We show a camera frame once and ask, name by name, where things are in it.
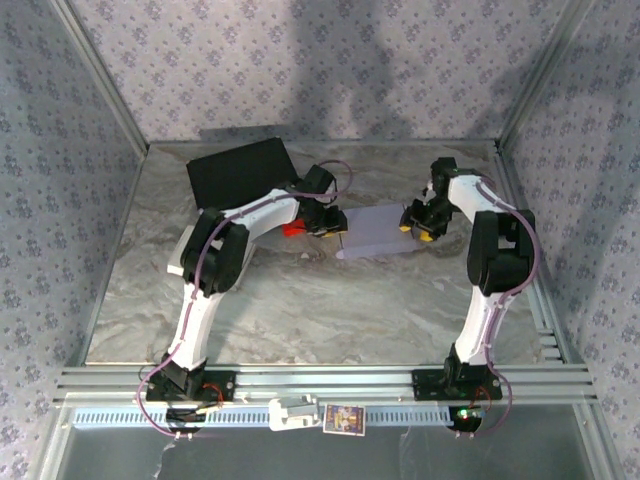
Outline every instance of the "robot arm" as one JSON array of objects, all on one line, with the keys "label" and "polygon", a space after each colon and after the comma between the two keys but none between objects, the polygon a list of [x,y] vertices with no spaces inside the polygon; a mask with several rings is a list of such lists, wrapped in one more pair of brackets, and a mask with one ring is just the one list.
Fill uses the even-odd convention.
[{"label": "robot arm", "polygon": [[[267,195],[239,208],[219,211],[207,208],[195,226],[183,232],[172,253],[167,271],[185,280],[184,301],[174,339],[165,359],[173,352],[162,374],[187,398],[194,398],[203,383],[206,344],[215,312],[224,294],[236,285],[255,250],[254,240],[294,220],[305,231],[322,237],[347,229],[347,220],[336,206],[297,194],[325,193],[335,181],[324,168],[314,165],[304,179],[286,189],[274,188]],[[209,246],[195,292],[195,272],[201,252],[214,230],[227,223]]]},{"label": "robot arm", "polygon": [[[489,374],[485,346],[495,338],[514,299],[502,297],[529,276],[533,243],[512,215],[516,209],[483,187],[481,173],[459,169],[453,158],[439,158],[432,164],[431,173],[424,199],[416,199],[406,209],[400,228],[417,228],[423,240],[433,241],[446,233],[455,212],[462,212],[473,224],[467,256],[467,273],[473,285],[471,305],[464,328],[445,361],[445,380],[449,385],[477,386]],[[530,211],[518,213],[534,225]]]},{"label": "robot arm", "polygon": [[[185,279],[184,301],[180,312],[180,321],[173,342],[169,347],[170,352],[174,351],[181,342],[187,308],[191,303],[194,289],[193,270],[195,270],[195,263],[197,263],[202,251],[204,241],[209,237],[213,228],[224,217],[232,216],[265,200],[274,200],[286,194],[287,192],[284,190],[274,189],[265,197],[246,206],[226,210],[223,216],[216,215],[211,210],[206,210],[200,216],[195,227],[187,227],[185,229],[167,268],[169,273],[180,275]],[[246,271],[255,250],[253,241],[273,228],[294,221],[298,215],[298,207],[299,202],[294,198],[273,201],[256,212],[233,222],[227,231],[226,238],[215,242],[217,245],[212,245],[215,250],[211,252],[211,264],[207,267],[216,268],[218,270],[218,278],[214,279],[207,276],[205,270],[204,278],[206,280],[198,290],[189,312],[184,341],[182,341],[180,349],[173,357],[173,362],[176,365],[191,371],[204,363],[207,356],[207,339],[209,338],[215,312],[224,294],[240,280],[242,274]],[[224,258],[225,248],[229,247],[234,248],[234,252],[233,254],[227,254],[226,258]],[[187,264],[188,274],[185,273],[183,263]]]}]

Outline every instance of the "white wall with floral pattern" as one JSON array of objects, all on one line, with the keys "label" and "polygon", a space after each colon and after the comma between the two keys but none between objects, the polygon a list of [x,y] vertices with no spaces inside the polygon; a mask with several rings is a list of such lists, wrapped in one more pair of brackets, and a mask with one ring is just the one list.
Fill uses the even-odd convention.
[{"label": "white wall with floral pattern", "polygon": [[147,141],[496,138],[565,0],[74,0]]},{"label": "white wall with floral pattern", "polygon": [[640,478],[640,4],[597,0],[509,153],[560,320]]},{"label": "white wall with floral pattern", "polygon": [[24,478],[138,159],[47,2],[0,19],[0,478]]}]

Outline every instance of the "marble surface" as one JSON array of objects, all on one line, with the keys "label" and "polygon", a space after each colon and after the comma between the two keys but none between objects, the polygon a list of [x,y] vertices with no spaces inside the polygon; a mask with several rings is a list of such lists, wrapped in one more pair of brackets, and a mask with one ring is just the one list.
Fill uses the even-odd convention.
[{"label": "marble surface", "polygon": [[[326,159],[348,161],[355,179],[344,208],[410,202],[429,166],[454,156],[494,176],[490,145],[289,144],[300,174]],[[178,322],[182,279],[166,273],[180,234],[197,218],[185,163],[220,150],[152,147],[144,165],[92,338],[87,363],[157,362]],[[345,174],[336,166],[339,184]],[[471,224],[412,253],[339,260],[339,239],[261,237],[250,268],[218,309],[209,362],[440,364],[460,333],[471,297]],[[502,325],[499,363],[535,363],[541,347],[525,295]]]}]

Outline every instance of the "small picture card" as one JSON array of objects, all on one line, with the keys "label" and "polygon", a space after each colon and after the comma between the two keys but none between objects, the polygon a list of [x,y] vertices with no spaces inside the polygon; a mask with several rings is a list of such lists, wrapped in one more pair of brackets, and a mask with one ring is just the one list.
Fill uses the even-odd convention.
[{"label": "small picture card", "polygon": [[327,405],[324,410],[324,433],[364,437],[365,409],[349,405]]}]

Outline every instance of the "black box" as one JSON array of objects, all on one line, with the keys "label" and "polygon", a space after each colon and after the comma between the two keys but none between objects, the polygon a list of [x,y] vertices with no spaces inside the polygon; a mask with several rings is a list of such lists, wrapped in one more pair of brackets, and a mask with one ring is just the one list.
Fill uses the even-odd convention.
[{"label": "black box", "polygon": [[299,180],[280,138],[197,158],[187,171],[198,209],[238,208]]}]

